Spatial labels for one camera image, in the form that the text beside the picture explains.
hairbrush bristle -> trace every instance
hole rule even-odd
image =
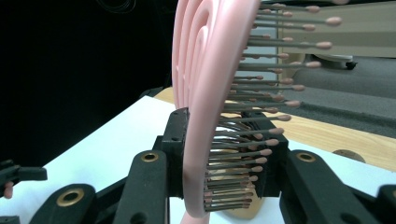
[[[293,18],[294,11],[305,13],[306,18]],[[260,0],[178,1],[173,79],[177,107],[190,109],[183,188],[191,217],[249,208],[254,192],[262,192],[265,179],[261,176],[265,174],[264,164],[271,160],[271,148],[279,144],[276,136],[284,132],[273,126],[261,128],[257,123],[289,121],[290,115],[268,114],[277,113],[282,106],[301,105],[299,101],[285,100],[282,91],[304,90],[291,78],[267,80],[264,74],[320,67],[319,62],[251,63],[250,60],[264,57],[284,60],[289,54],[248,51],[332,47],[329,41],[296,42],[291,36],[253,34],[252,29],[271,27],[313,33],[317,26],[336,27],[342,21],[338,17],[309,18],[311,13],[319,12],[317,6],[266,4]],[[255,75],[242,77],[237,72]]]

black curtain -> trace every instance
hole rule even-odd
[[[0,1],[0,161],[42,166],[166,85],[169,6],[136,0],[112,13],[95,0]]]

metal bristle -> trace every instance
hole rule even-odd
[[[293,11],[318,13],[319,7],[294,7],[283,4],[266,4],[262,2],[252,29],[258,27],[275,27],[300,29],[315,32],[317,25],[336,26],[340,19],[333,17],[326,20],[295,19]],[[249,48],[285,47],[299,49],[330,49],[332,43],[296,42],[291,37],[272,38],[268,34],[257,35],[254,31],[247,39]],[[251,63],[260,58],[289,58],[286,53],[250,53],[243,52],[237,72],[248,72],[249,76],[235,76],[226,102],[219,117],[211,150],[208,155],[205,174],[204,207],[206,212],[227,209],[249,208],[254,196],[255,182],[263,164],[272,153],[270,149],[278,144],[274,135],[282,134],[282,129],[259,130],[257,123],[263,121],[289,121],[290,115],[251,116],[251,113],[275,114],[282,106],[297,107],[298,101],[287,101],[280,94],[282,91],[303,91],[303,85],[293,84],[291,78],[265,80],[262,73],[281,74],[285,69],[317,68],[319,62],[311,63]]]

pink hairbrush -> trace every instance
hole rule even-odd
[[[347,1],[327,1],[345,4]],[[336,26],[341,19],[294,20],[292,11],[319,12],[319,7],[268,5],[260,0],[179,0],[175,20],[172,79],[176,108],[188,107],[189,126],[183,158],[183,190],[187,213],[184,223],[207,223],[210,212],[249,208],[247,189],[271,154],[280,128],[251,130],[241,111],[276,113],[278,106],[299,106],[270,91],[302,91],[292,79],[262,80],[237,77],[236,71],[279,74],[282,69],[315,68],[320,63],[244,63],[246,58],[288,58],[287,54],[248,54],[249,47],[329,49],[330,42],[295,43],[251,35],[257,27],[300,29],[312,32],[315,23]],[[266,119],[289,120],[289,115]]]

pink plastic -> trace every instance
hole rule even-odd
[[[208,154],[259,5],[258,0],[178,1],[172,79],[176,107],[190,110],[183,162],[188,214],[183,220],[208,220],[204,209]]]

